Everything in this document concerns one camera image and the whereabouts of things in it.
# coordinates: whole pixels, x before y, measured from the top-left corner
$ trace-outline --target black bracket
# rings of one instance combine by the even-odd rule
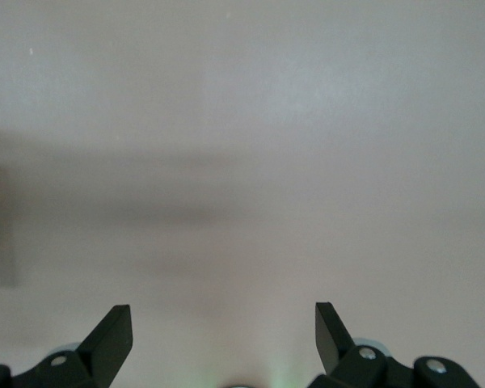
[[[316,347],[327,375],[308,388],[479,388],[456,362],[417,359],[413,369],[371,346],[356,346],[331,303],[316,304]]]
[[[0,365],[0,388],[108,388],[133,346],[129,306],[114,306],[75,351],[52,354],[12,377]]]

